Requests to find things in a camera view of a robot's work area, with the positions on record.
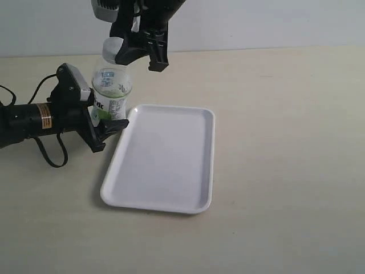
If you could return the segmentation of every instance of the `rectangular tray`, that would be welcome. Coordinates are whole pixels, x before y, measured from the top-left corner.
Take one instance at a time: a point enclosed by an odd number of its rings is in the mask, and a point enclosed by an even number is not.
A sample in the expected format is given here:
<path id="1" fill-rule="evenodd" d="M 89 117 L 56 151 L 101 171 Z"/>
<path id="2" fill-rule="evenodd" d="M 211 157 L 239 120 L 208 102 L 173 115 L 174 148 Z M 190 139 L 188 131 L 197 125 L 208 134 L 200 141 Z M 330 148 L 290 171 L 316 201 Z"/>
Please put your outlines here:
<path id="1" fill-rule="evenodd" d="M 142 104 L 129 113 L 100 194 L 115 207 L 195 214 L 212 201 L 214 113 Z"/>

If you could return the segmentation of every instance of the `water bottle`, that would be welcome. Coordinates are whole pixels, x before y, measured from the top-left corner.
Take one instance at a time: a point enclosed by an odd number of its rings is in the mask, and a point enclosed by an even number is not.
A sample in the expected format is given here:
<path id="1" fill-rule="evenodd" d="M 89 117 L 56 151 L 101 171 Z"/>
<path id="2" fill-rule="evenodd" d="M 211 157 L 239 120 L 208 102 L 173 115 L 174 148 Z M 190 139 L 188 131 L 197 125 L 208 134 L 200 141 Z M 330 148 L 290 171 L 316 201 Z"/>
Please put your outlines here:
<path id="1" fill-rule="evenodd" d="M 126 98 L 132 90 L 132 80 L 127 66 L 117 65 L 115 56 L 123 39 L 110 37 L 103 44 L 103 54 L 96 64 L 92 77 L 95 101 L 91 111 L 94 126 L 100 119 L 125 119 Z"/>

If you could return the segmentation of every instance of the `beige table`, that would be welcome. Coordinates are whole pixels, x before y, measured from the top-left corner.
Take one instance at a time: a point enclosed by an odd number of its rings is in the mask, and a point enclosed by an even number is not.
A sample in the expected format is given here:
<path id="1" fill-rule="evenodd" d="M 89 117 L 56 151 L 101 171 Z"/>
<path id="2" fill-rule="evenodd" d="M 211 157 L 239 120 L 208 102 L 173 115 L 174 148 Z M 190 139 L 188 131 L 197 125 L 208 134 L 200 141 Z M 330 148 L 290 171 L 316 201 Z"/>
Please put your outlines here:
<path id="1" fill-rule="evenodd" d="M 33 140 L 0 150 L 0 273 L 364 273 L 365 47 L 176 53 L 133 64 L 139 103 L 216 113 L 213 202 L 196 216 L 112 209 L 99 190 L 117 137 L 93 154 L 64 134 L 65 168 Z M 25 103 L 63 62 L 0 59 Z M 50 80 L 36 102 L 45 100 Z M 0 91 L 0 100 L 9 96 Z M 55 137 L 44 138 L 53 159 Z"/>

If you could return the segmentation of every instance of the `tray rim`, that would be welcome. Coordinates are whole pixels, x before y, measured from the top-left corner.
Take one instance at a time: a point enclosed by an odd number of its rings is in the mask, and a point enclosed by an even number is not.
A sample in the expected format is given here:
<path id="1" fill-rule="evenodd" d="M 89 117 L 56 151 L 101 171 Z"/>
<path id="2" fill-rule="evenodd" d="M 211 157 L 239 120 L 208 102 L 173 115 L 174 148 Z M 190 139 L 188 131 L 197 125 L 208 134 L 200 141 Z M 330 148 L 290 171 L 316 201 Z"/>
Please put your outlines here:
<path id="1" fill-rule="evenodd" d="M 174 106 L 174 105 L 163 105 L 163 104 L 138 104 L 137 106 L 132 107 L 130 109 L 127 119 L 129 120 L 134 109 L 138 109 L 141 107 L 162 107 L 162 108 L 164 107 L 164 108 L 183 108 L 183 109 L 190 109 L 190 110 L 202 110 L 202 111 L 206 111 L 207 113 L 209 113 L 212 116 L 212 141 L 210 144 L 208 199 L 202 207 L 196 208 L 196 209 L 189 209 L 189 210 L 180 210 L 178 208 L 167 208 L 167 207 L 163 207 L 163 208 L 161 208 L 161 207 L 144 207 L 144 206 L 137 205 L 137 204 L 121 205 L 120 203 L 114 203 L 113 201 L 109 200 L 108 196 L 105 194 L 105 192 L 106 192 L 105 188 L 108 183 L 107 179 L 112 171 L 113 162 L 114 162 L 115 158 L 117 157 L 118 148 L 119 148 L 121 142 L 123 141 L 123 136 L 125 134 L 127 134 L 126 131 L 124 130 L 120 135 L 120 138 L 116 145 L 115 151 L 113 153 L 113 157 L 110 161 L 108 170 L 104 177 L 102 187 L 100 189 L 100 197 L 101 197 L 102 201 L 104 201 L 108 206 L 119 207 L 119 208 L 134 208 L 134 209 L 142 209 L 142 210 L 175 212 L 175 213 L 185 213 L 185 214 L 198 214 L 198 213 L 206 211 L 209 208 L 210 204 L 212 203 L 212 196 L 213 196 L 213 170 L 214 170 L 213 166 L 214 166 L 216 115 L 214 114 L 214 112 L 212 110 L 210 110 L 208 108 L 204 108 L 204 107 Z"/>

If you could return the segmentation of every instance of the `white wall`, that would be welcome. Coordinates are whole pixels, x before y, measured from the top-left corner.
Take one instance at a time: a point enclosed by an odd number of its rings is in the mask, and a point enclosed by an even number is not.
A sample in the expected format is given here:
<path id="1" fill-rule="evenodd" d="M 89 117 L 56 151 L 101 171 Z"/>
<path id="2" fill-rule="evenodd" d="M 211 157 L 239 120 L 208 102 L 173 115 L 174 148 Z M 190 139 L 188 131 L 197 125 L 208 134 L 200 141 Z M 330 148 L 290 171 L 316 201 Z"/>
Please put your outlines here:
<path id="1" fill-rule="evenodd" d="M 3 1 L 0 26 L 0 56 L 99 53 L 110 29 L 90 0 Z M 364 0 L 187 0 L 169 49 L 365 44 L 364 28 Z"/>

